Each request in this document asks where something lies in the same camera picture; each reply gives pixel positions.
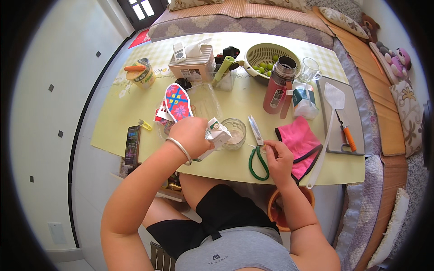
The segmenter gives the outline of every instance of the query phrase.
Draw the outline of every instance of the clear glass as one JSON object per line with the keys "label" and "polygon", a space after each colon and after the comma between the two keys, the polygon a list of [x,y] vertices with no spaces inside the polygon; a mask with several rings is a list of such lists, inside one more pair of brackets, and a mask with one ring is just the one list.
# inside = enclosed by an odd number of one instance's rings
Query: clear glass
{"label": "clear glass", "polygon": [[225,126],[232,137],[223,144],[223,147],[228,150],[239,149],[246,141],[246,125],[237,118],[227,118],[221,122]]}
{"label": "clear glass", "polygon": [[155,14],[154,10],[151,7],[151,4],[149,3],[149,0],[142,1],[141,5],[143,6],[143,9],[145,10],[148,17]]}
{"label": "clear glass", "polygon": [[145,18],[145,15],[143,14],[143,11],[141,10],[141,8],[139,7],[139,5],[134,5],[133,6],[134,12],[136,12],[137,18],[139,20],[142,20]]}
{"label": "clear glass", "polygon": [[319,70],[319,65],[315,60],[309,57],[303,58],[303,68],[297,81],[302,83],[309,83],[312,79],[319,80],[322,73]]}

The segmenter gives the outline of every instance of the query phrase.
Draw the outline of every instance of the woman's hand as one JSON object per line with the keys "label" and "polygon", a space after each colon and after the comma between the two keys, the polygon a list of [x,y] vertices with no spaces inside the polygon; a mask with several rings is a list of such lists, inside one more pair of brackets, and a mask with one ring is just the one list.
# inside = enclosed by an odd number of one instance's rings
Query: woman's hand
{"label": "woman's hand", "polygon": [[277,188],[282,188],[294,182],[291,177],[293,170],[294,154],[288,147],[277,140],[265,140],[267,146],[267,162],[270,170],[270,176],[273,178]]}
{"label": "woman's hand", "polygon": [[205,118],[187,117],[172,126],[169,136],[181,143],[192,159],[196,159],[207,150],[214,148],[214,144],[205,139],[207,124]]}

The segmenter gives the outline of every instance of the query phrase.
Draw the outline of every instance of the yellow checkered tablecloth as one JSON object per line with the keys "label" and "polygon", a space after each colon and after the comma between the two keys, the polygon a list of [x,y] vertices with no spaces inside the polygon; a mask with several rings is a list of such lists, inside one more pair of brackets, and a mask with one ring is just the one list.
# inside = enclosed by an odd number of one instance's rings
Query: yellow checkered tablecloth
{"label": "yellow checkered tablecloth", "polygon": [[[234,46],[240,50],[237,60],[243,60],[245,52],[251,46],[263,42],[275,43],[290,49],[300,60],[304,57],[316,60],[324,76],[348,83],[342,66],[333,51],[296,39],[257,33],[206,33],[153,42],[133,49],[125,61],[101,108],[91,145],[124,156],[127,129],[137,125],[137,121],[142,119],[151,124],[153,130],[149,132],[142,129],[139,161],[143,162],[156,151],[164,141],[159,137],[158,127],[152,123],[152,120],[167,86],[175,81],[175,76],[168,69],[168,64],[173,56],[173,44],[183,42],[188,45],[209,37],[212,38],[209,43],[213,46],[214,55],[222,52],[228,46]],[[131,65],[140,58],[148,58],[156,74],[154,84],[147,90],[142,90],[128,82],[125,79],[126,72],[123,71],[125,66]],[[248,144],[256,145],[256,141],[247,116],[250,114],[254,116],[262,136],[267,139],[277,139],[274,129],[291,123],[294,118],[292,117],[292,109],[288,112],[286,119],[280,119],[279,114],[266,113],[262,108],[265,90],[266,86],[258,83],[242,67],[239,67],[233,90],[229,92],[215,91],[215,95],[223,113],[221,120],[238,118],[245,123],[247,127],[245,144],[238,150],[214,151],[203,161],[194,162],[189,167],[181,166],[178,171],[216,179],[273,184],[271,178],[266,181],[259,181],[249,172],[248,160],[252,148]],[[315,91],[315,100],[320,101],[318,91]],[[320,109],[319,115],[308,123],[312,132],[321,142],[324,142],[325,131],[321,103],[317,102],[317,106]],[[265,175],[259,159],[254,159],[252,165],[259,176]],[[309,178],[310,174],[307,174],[300,185],[305,185]],[[316,184],[357,183],[363,182],[364,178],[363,156],[326,153]]]}
{"label": "yellow checkered tablecloth", "polygon": [[187,46],[190,43],[207,38],[212,38],[210,44],[213,46],[214,55],[222,52],[223,49],[228,46],[238,48],[240,50],[240,55],[237,60],[243,59],[244,53],[255,44],[262,42],[279,44],[293,51],[300,61],[305,57],[314,59],[319,64],[320,70],[324,76],[348,84],[345,72],[334,51],[297,39],[258,33],[196,34],[166,39],[160,42],[154,42],[137,47],[133,49],[122,69],[119,71],[117,82],[125,80],[124,67],[133,64],[140,58],[148,58],[152,68],[158,74],[162,69],[169,68],[168,64],[173,56],[173,44],[182,42]]}

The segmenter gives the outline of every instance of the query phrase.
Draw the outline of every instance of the remote control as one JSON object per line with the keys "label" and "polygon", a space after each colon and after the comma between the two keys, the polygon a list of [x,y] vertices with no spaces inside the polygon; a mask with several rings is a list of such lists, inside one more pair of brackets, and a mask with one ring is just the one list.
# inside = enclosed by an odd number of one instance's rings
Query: remote control
{"label": "remote control", "polygon": [[185,47],[182,43],[178,42],[173,45],[173,56],[175,57],[175,63],[185,60]]}

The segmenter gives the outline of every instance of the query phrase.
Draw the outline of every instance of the pink towel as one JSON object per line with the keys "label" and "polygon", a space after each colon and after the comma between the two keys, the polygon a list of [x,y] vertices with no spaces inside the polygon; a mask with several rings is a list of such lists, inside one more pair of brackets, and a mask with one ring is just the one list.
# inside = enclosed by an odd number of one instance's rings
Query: pink towel
{"label": "pink towel", "polygon": [[303,117],[293,123],[274,129],[277,138],[294,154],[292,177],[297,185],[310,172],[322,149],[321,142],[310,130]]}

